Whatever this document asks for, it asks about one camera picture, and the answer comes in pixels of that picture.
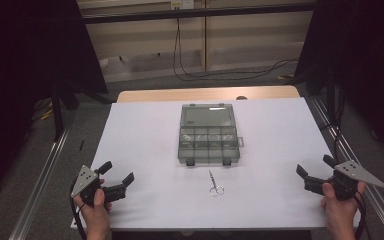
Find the white tabletop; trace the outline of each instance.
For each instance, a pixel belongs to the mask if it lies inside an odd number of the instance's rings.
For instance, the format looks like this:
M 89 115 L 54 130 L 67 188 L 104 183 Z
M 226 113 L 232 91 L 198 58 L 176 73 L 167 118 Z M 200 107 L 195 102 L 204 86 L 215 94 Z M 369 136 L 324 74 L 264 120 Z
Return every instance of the white tabletop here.
M 194 103 L 219 103 L 196 101 Z M 222 101 L 231 103 L 240 148 L 230 167 L 186 167 L 177 158 L 182 104 L 138 102 L 112 105 L 91 166 L 112 161 L 101 178 L 135 181 L 125 199 L 113 203 L 113 230 L 312 229 L 325 226 L 322 196 L 304 190 L 297 164 L 326 179 L 328 147 L 303 98 Z M 224 195 L 209 194 L 209 171 Z

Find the floor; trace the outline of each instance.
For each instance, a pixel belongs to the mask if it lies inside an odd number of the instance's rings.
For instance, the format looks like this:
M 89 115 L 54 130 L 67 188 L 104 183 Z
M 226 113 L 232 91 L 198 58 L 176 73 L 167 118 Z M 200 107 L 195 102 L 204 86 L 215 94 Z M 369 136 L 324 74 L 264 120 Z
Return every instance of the floor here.
M 212 66 L 214 70 L 244 67 L 247 63 L 246 59 L 255 59 L 258 54 L 249 50 L 236 52 L 229 50 L 233 55 L 227 54 L 226 57 L 219 57 L 218 64 Z M 251 58 L 246 57 L 246 52 L 253 55 Z M 291 58 L 299 56 L 299 51 L 289 56 Z M 115 56 L 109 59 L 109 66 L 103 67 L 102 71 L 108 80 L 110 96 L 116 96 L 121 84 L 120 82 L 128 82 L 131 79 L 144 79 L 151 77 L 160 77 L 162 81 L 159 84 L 163 87 L 169 87 L 169 83 L 163 81 L 175 79 L 173 77 L 172 53 L 156 53 L 156 55 L 123 57 Z M 199 53 L 184 53 L 184 63 L 188 71 L 199 71 Z M 265 66 L 271 65 L 274 61 L 264 61 Z M 123 72 L 128 73 L 121 76 L 120 69 L 111 64 L 125 64 Z M 256 66 L 256 61 L 249 62 L 250 66 Z M 290 74 L 291 71 L 279 73 Z M 298 86 L 300 93 L 305 95 L 305 87 Z M 314 106 L 309 107 L 314 112 L 315 119 L 318 123 L 323 123 L 317 115 Z M 35 121 L 30 130 L 30 136 L 20 150 L 17 160 L 13 163 L 11 170 L 2 179 L 2 191 L 0 192 L 0 239 L 76 239 L 78 233 L 69 229 L 71 213 L 68 207 L 68 190 L 65 185 L 71 182 L 73 176 L 77 175 L 78 166 L 81 164 L 90 164 L 93 161 L 94 152 L 99 144 L 100 134 L 102 134 L 105 126 L 106 117 L 109 113 L 109 106 L 102 106 L 98 103 L 85 100 L 81 103 L 81 107 L 76 112 L 63 109 L 64 119 L 73 121 L 72 127 L 69 129 L 68 137 L 65 139 L 64 148 L 58 155 L 57 161 L 50 162 L 50 152 L 55 149 L 53 140 L 54 125 L 52 117 L 46 120 Z M 370 126 L 362 119 L 358 112 L 350 105 L 346 105 L 343 116 L 343 134 L 350 143 L 352 150 L 361 159 L 363 166 L 377 176 L 382 176 L 384 180 L 384 144 L 377 142 L 371 136 Z M 332 137 L 329 131 L 322 131 L 326 142 L 329 146 L 333 146 Z M 44 166 L 53 166 L 53 170 L 47 172 L 48 183 L 43 188 L 43 195 L 39 197 L 37 205 L 28 205 L 29 199 L 32 199 L 32 191 L 39 183 L 38 179 L 44 170 Z M 22 226 L 25 231 L 18 232 L 16 238 L 14 236 L 15 227 L 20 223 L 23 213 L 32 215 L 32 219 L 24 223 Z M 379 219 L 376 211 L 369 209 L 368 225 L 372 232 L 373 239 L 384 239 L 384 224 Z M 315 229 L 311 231 L 312 239 L 326 239 L 328 233 L 325 229 Z

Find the metal bracket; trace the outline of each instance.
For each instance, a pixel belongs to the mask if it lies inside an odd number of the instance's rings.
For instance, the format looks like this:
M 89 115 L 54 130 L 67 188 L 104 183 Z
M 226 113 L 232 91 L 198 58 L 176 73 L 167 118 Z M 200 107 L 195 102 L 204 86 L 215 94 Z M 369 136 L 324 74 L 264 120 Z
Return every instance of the metal bracket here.
M 79 176 L 77 177 L 77 181 L 74 184 L 73 192 L 71 193 L 71 197 L 77 196 L 83 189 L 89 186 L 95 179 L 97 179 L 99 175 L 90 170 L 87 166 L 83 165 L 80 169 Z
M 384 188 L 384 182 L 377 179 L 373 174 L 369 173 L 353 160 L 336 165 L 335 170 L 354 180 Z

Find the finger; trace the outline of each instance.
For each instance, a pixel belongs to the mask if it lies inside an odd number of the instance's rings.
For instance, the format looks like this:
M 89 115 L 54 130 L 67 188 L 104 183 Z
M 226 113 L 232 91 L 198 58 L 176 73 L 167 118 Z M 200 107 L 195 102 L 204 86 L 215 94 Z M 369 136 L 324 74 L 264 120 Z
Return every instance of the finger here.
M 111 211 L 111 209 L 112 209 L 112 203 L 107 203 L 107 205 L 106 205 L 106 209 L 108 210 L 108 212 Z
M 358 182 L 357 189 L 358 189 L 358 192 L 361 193 L 361 195 L 363 195 L 365 188 L 366 188 L 365 182 L 361 182 L 361 181 Z
M 105 202 L 105 194 L 104 194 L 104 190 L 102 189 L 97 189 L 96 192 L 95 192 L 95 197 L 93 199 L 93 204 L 95 206 L 104 206 L 104 202 Z
M 321 206 L 323 209 L 326 209 L 326 205 L 327 205 L 326 197 L 323 197 L 322 200 L 320 201 L 320 206 Z
M 335 189 L 330 183 L 323 183 L 323 194 L 326 196 L 326 201 L 329 202 L 333 199 L 336 199 Z
M 74 200 L 74 202 L 76 203 L 76 205 L 77 205 L 78 207 L 80 207 L 80 206 L 83 205 L 83 200 L 82 200 L 82 198 L 80 197 L 80 194 L 77 195 L 77 196 L 75 196 L 75 197 L 73 198 L 73 200 Z

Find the human hand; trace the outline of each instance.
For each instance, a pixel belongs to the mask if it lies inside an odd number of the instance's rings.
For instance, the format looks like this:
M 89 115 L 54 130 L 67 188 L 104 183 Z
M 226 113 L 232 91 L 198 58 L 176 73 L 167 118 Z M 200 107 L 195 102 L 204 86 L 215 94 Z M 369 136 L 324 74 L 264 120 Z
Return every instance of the human hand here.
M 78 207 L 81 207 L 81 212 L 83 219 L 86 221 L 87 225 L 87 239 L 88 240 L 101 240 L 105 239 L 110 231 L 110 219 L 108 216 L 108 211 L 111 210 L 112 204 L 107 203 L 106 209 L 104 207 L 105 194 L 102 189 L 98 189 L 95 192 L 94 197 L 94 207 L 90 207 L 87 204 L 84 204 L 80 195 L 77 195 L 74 198 L 74 202 Z
M 354 240 L 353 220 L 357 212 L 357 203 L 351 198 L 345 201 L 336 199 L 335 190 L 330 183 L 323 184 L 323 194 L 321 206 L 326 212 L 326 227 L 332 234 L 334 240 Z M 358 183 L 358 191 L 363 194 L 364 182 Z

